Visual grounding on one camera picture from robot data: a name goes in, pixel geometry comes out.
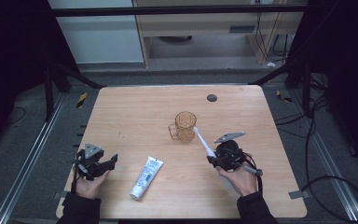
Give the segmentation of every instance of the table top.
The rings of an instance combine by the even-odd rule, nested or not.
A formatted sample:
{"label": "table top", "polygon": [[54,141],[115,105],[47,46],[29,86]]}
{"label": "table top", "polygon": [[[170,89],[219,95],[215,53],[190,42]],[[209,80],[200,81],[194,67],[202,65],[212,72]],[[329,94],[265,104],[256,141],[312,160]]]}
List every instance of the table top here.
{"label": "table top", "polygon": [[[214,94],[217,101],[209,102]],[[245,131],[235,141],[263,170],[264,198],[275,217],[304,217],[298,190],[264,92],[259,86],[206,85],[103,88],[92,110],[80,148],[102,147],[100,162],[118,154],[116,169],[103,183],[101,218],[237,218],[234,189],[227,189],[196,136],[172,140],[168,126],[182,111],[197,117],[210,148],[225,133]],[[140,201],[130,196],[147,157],[164,161]],[[70,190],[72,173],[65,190]],[[62,215],[62,200],[57,216]]]}

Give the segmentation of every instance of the wall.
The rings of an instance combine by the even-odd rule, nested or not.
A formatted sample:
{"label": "wall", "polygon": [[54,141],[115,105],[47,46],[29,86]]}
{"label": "wall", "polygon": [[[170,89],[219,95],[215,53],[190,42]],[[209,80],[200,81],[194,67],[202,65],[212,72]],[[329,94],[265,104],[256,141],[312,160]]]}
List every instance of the wall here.
{"label": "wall", "polygon": [[[48,0],[52,8],[132,7],[131,0]],[[134,16],[57,18],[76,63],[143,63]]]}

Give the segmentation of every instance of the floor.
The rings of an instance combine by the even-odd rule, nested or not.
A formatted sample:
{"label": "floor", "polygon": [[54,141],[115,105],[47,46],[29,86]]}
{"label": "floor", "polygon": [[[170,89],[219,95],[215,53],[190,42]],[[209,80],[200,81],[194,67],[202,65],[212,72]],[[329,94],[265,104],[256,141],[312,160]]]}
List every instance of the floor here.
{"label": "floor", "polygon": [[[278,41],[275,50],[269,55],[280,60],[282,56],[274,51],[282,50],[283,38]],[[123,68],[115,71],[83,71],[83,75],[108,86],[122,85],[185,85],[185,84],[246,84],[255,81],[274,68],[258,64],[253,57],[245,36],[193,36],[189,41],[182,37],[154,38],[150,54],[150,64],[146,68]],[[55,192],[60,192],[71,169],[71,159],[75,156],[82,133],[85,131],[93,103],[98,90],[93,90],[77,80],[71,79],[73,88],[69,93],[58,93],[55,100],[62,100],[61,112],[54,125],[48,131],[47,139],[34,154],[34,163],[28,166],[27,179],[21,186],[17,176],[24,170],[23,164],[33,152],[34,142],[40,141],[38,135],[45,122],[44,87],[37,86],[18,96],[16,107],[8,118],[6,127],[0,134],[0,207],[10,195],[12,187],[19,187],[13,200],[15,205],[8,208],[9,223],[55,223],[55,210],[59,203],[53,199]],[[316,131],[306,151],[306,135],[309,119],[299,119],[288,124],[278,125],[300,116],[301,108],[298,100],[301,88],[287,90],[282,82],[284,75],[279,76],[263,86],[273,118],[276,119],[288,159],[295,173],[299,187],[307,181],[305,177],[305,155],[309,156],[310,178],[321,175],[342,175],[358,188],[358,157],[353,157],[348,143],[337,126],[328,106],[321,107],[315,113]],[[289,103],[277,96],[276,90],[292,99]],[[76,108],[79,96],[88,93],[88,98],[81,108]],[[321,96],[313,91],[311,96]],[[358,194],[350,190],[352,195],[339,193],[344,189],[340,183],[325,180],[315,184],[314,192],[329,209],[342,217],[357,207],[348,209],[343,206],[351,197],[358,202]],[[300,219],[280,218],[280,223],[342,223],[341,220],[325,212],[314,198],[305,199],[308,214]],[[228,223],[225,220],[202,220],[202,223]],[[200,223],[201,220],[189,220],[187,223]],[[127,220],[122,223],[172,223],[156,220]]]}

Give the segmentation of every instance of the gray floor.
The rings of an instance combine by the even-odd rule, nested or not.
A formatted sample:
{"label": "gray floor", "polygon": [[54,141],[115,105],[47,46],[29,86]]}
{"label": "gray floor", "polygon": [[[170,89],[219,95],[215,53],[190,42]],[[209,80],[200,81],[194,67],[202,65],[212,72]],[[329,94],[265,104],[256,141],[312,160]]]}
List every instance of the gray floor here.
{"label": "gray floor", "polygon": [[[101,84],[120,85],[182,85],[182,84],[246,84],[268,74],[273,68],[257,64],[252,51],[243,36],[193,36],[191,41],[155,38],[151,60],[147,68],[122,68],[113,72],[95,73],[85,71],[84,75]],[[286,103],[276,95],[282,89],[284,76],[272,80],[263,87],[269,108],[275,119],[295,115],[300,112],[295,102]],[[62,95],[62,110],[46,144],[33,167],[29,179],[14,207],[10,220],[22,223],[55,222],[55,210],[59,203],[52,198],[54,192],[62,190],[71,169],[70,160],[75,156],[81,141],[84,125],[87,125],[98,90],[71,79],[73,88]],[[86,91],[88,98],[82,108],[76,108],[79,95]],[[296,98],[300,88],[290,91]],[[319,92],[313,91],[317,98]],[[0,134],[0,205],[7,196],[17,173],[20,171],[33,143],[38,136],[45,117],[44,87],[38,86],[23,92],[16,101],[7,125]],[[337,126],[328,107],[316,112],[317,131],[323,139],[333,162],[343,176],[358,187],[358,157],[351,156],[348,144]],[[278,126],[280,136],[289,158],[296,181],[300,187],[306,184],[305,143],[308,126],[305,119],[288,125]],[[310,177],[326,175],[323,155],[315,141],[310,143]],[[314,186],[314,192],[331,210],[347,217],[347,212],[336,194],[330,180]],[[280,218],[280,223],[342,223],[326,213],[314,199],[305,199],[308,209],[301,219]],[[188,220],[186,223],[233,223],[228,220]],[[184,221],[138,220],[131,223],[185,223]]]}

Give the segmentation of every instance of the toothbrush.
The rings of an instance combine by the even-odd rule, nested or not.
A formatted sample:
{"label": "toothbrush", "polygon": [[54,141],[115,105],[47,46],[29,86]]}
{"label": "toothbrush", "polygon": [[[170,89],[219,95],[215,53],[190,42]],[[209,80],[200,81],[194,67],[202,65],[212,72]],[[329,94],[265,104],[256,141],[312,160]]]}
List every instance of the toothbrush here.
{"label": "toothbrush", "polygon": [[[215,157],[215,158],[216,158],[216,155],[214,155],[214,152],[211,150],[211,148],[208,146],[208,144],[206,144],[206,142],[203,140],[203,138],[202,138],[202,136],[201,136],[199,130],[198,130],[196,127],[193,127],[193,131],[194,131],[194,133],[197,134],[197,136],[199,137],[199,139],[200,139],[202,145],[204,146],[206,155],[207,155],[207,156],[210,156],[210,157]],[[223,177],[223,176],[220,176],[220,177],[223,179],[223,182],[225,183],[225,185],[226,185],[226,187],[227,187],[228,189],[233,189],[231,183],[230,183],[225,177]]]}

